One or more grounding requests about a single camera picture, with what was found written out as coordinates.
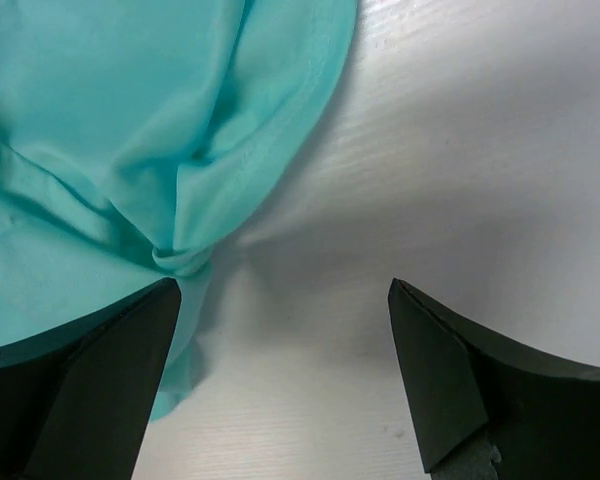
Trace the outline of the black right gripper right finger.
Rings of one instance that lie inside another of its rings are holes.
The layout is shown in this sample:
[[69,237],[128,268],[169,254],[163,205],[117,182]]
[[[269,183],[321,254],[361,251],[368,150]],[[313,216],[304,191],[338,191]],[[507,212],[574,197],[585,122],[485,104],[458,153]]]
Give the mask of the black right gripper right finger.
[[431,478],[600,479],[600,367],[522,344],[402,280],[388,306]]

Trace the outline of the teal t shirt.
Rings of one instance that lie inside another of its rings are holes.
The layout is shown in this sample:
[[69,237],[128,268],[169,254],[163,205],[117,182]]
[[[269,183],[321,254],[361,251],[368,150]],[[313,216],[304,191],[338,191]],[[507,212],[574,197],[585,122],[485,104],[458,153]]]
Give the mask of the teal t shirt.
[[214,247],[341,77],[353,1],[0,1],[0,346],[170,276],[151,416],[192,391]]

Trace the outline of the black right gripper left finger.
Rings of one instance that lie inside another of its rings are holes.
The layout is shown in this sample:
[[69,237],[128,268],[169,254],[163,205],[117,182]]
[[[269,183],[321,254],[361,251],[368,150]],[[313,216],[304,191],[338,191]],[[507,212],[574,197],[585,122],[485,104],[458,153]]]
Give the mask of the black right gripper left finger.
[[172,278],[0,347],[0,479],[127,480],[181,304]]

